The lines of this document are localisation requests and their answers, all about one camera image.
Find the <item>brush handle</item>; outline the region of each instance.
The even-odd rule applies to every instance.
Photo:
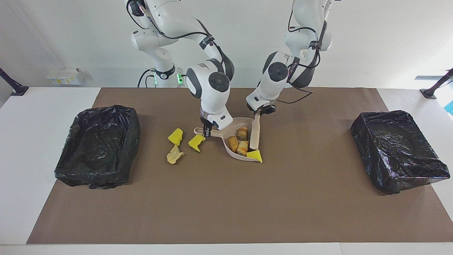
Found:
[[[250,149],[258,150],[260,145],[260,117],[261,112],[255,114],[255,121],[252,123],[252,131],[250,134]]]

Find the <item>black cable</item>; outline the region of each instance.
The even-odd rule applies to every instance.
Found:
[[[316,50],[316,56],[318,58],[318,63],[314,66],[307,66],[307,65],[303,65],[303,64],[299,64],[297,63],[298,66],[302,66],[302,67],[305,67],[305,68],[309,68],[309,69],[313,69],[313,68],[316,68],[317,66],[319,66],[319,64],[321,63],[321,54],[319,53],[319,50]],[[291,67],[294,65],[294,63],[290,64],[288,66],[288,69],[291,69]]]
[[[146,78],[145,78],[145,87],[148,87],[148,78],[149,78],[149,77],[153,77],[153,78],[154,78],[154,75],[148,75],[148,76],[146,76]]]
[[[316,34],[316,31],[314,29],[310,28],[310,27],[301,27],[301,28],[298,28],[298,29],[295,29],[295,30],[290,30],[291,19],[293,18],[293,13],[294,13],[294,11],[291,8],[291,15],[289,16],[289,20],[288,20],[288,32],[293,33],[293,32],[297,32],[299,30],[308,29],[308,30],[310,30],[310,31],[312,31],[313,33]]]
[[[137,23],[137,21],[132,17],[132,15],[130,14],[129,12],[129,3],[132,2],[132,1],[135,1],[135,0],[129,0],[127,1],[127,4],[126,4],[126,10],[127,10],[127,13],[129,14],[129,16],[131,17],[131,19],[141,28],[141,29],[146,29],[144,27],[142,27],[141,25],[139,25]],[[184,38],[184,37],[188,37],[188,36],[191,36],[191,35],[194,35],[194,34],[202,34],[206,37],[209,37],[211,36],[211,34],[209,33],[209,31],[206,29],[206,27],[203,25],[203,23],[201,21],[200,22],[200,25],[203,27],[203,29],[205,29],[206,33],[204,32],[191,32],[191,33],[188,33],[188,34],[183,34],[183,35],[180,35],[180,36],[177,36],[177,37],[170,37],[170,36],[167,36],[164,32],[162,32],[159,27],[154,23],[154,21],[151,19],[151,17],[148,17],[148,20],[151,22],[151,24],[157,29],[157,33],[167,39],[171,39],[171,40],[177,40],[177,39],[181,39],[181,38]],[[216,42],[213,42],[214,45],[216,46],[217,50],[219,51],[220,55],[222,56],[222,61],[221,63],[223,64],[225,62],[225,54],[223,53],[222,49],[220,48],[219,45],[216,44]]]
[[[207,37],[209,36],[208,34],[206,34],[206,33],[204,33],[204,32],[191,32],[191,33],[183,34],[183,35],[180,35],[180,36],[177,36],[177,37],[170,37],[170,36],[165,35],[165,33],[162,32],[162,31],[156,26],[156,24],[154,23],[154,21],[153,21],[150,17],[149,17],[148,19],[149,19],[149,21],[151,22],[151,24],[153,24],[153,26],[157,29],[157,33],[159,33],[159,35],[161,35],[161,36],[163,36],[163,37],[165,37],[165,38],[167,38],[167,39],[176,40],[176,39],[181,39],[181,38],[188,37],[188,36],[194,35],[194,34],[202,34],[202,35],[207,36]]]
[[[300,102],[304,99],[306,99],[307,97],[309,97],[311,94],[313,94],[313,91],[308,91],[308,90],[303,90],[301,88],[296,88],[293,84],[289,83],[293,88],[297,89],[298,91],[302,91],[302,92],[305,92],[305,93],[308,93],[308,95],[305,95],[303,96],[302,98],[294,101],[294,102],[286,102],[286,101],[282,101],[282,100],[277,100],[277,102],[280,102],[280,103],[285,103],[285,104],[293,104],[293,103],[297,103],[297,102]]]
[[[129,1],[127,1],[127,4],[126,4],[126,11],[127,11],[127,13],[129,14],[130,18],[131,18],[131,19],[137,24],[137,26],[139,26],[141,29],[144,29],[144,30],[149,29],[149,28],[144,28],[144,27],[142,27],[139,23],[137,23],[137,21],[134,19],[134,17],[132,17],[132,14],[130,14],[130,11],[129,11],[129,3],[130,3],[130,2],[133,2],[133,1],[135,1],[135,0],[129,0]]]
[[[139,84],[137,85],[137,88],[140,88],[141,80],[143,79],[143,77],[145,76],[145,74],[146,74],[147,72],[151,72],[151,70],[148,69],[148,70],[146,70],[146,71],[143,72],[142,76],[140,76],[140,80],[139,80]]]

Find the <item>brown paper mat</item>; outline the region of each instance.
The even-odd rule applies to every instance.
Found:
[[[451,242],[453,223],[431,186],[383,196],[350,134],[355,118],[386,111],[377,90],[314,88],[261,119],[263,164],[237,161],[220,139],[187,145],[200,102],[185,89],[103,88],[95,107],[134,107],[142,126],[130,182],[112,190],[57,181],[28,244]],[[251,117],[233,89],[228,108]],[[285,90],[281,99],[301,94]],[[167,136],[184,130],[178,165]]]

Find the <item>bread piece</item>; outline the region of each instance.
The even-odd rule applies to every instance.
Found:
[[[239,141],[247,141],[249,137],[249,129],[246,127],[241,127],[237,130],[237,139]]]
[[[246,157],[248,151],[249,151],[249,142],[248,141],[240,141],[239,142],[239,147],[237,148],[237,154]]]
[[[229,137],[227,141],[230,150],[234,153],[237,153],[237,148],[239,147],[239,141],[237,140],[237,137]]]
[[[176,161],[180,159],[184,155],[183,152],[179,151],[178,146],[174,146],[173,149],[170,151],[170,153],[167,155],[167,161],[174,165],[176,164]]]

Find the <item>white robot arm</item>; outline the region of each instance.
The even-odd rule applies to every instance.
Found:
[[[171,87],[179,83],[175,75],[177,67],[163,46],[181,38],[200,45],[209,60],[190,67],[186,83],[192,95],[201,99],[205,136],[210,137],[213,126],[222,130],[230,125],[233,119],[225,104],[230,95],[234,65],[201,21],[189,15],[179,0],[125,0],[125,3],[129,14],[140,17],[142,25],[137,25],[143,31],[132,34],[132,43],[153,58],[157,84]]]
[[[247,97],[250,110],[261,114],[273,113],[273,103],[280,96],[285,85],[301,89],[307,87],[315,68],[321,61],[320,51],[326,51],[332,44],[327,31],[327,16],[333,0],[294,0],[291,18],[294,14],[299,27],[290,27],[285,43],[291,55],[283,52],[272,53],[263,68],[263,76],[255,91]]]

